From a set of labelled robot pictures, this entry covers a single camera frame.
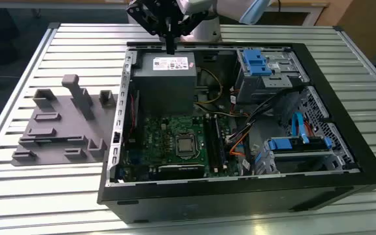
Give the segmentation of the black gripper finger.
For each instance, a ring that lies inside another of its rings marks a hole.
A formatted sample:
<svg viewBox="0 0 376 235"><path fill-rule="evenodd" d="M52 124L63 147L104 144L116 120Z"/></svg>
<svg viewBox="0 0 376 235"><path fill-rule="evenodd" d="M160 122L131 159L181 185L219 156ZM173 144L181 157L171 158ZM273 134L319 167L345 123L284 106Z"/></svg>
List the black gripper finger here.
<svg viewBox="0 0 376 235"><path fill-rule="evenodd" d="M197 12L183 19L181 13L175 13L171 16L171 55L175 54L176 42L175 39L180 36L187 36L200 22L205 19L205 12Z"/></svg>
<svg viewBox="0 0 376 235"><path fill-rule="evenodd" d="M167 2L129 2L125 11L145 31L152 36L159 36L165 44L167 54L172 54L169 4Z"/></svg>

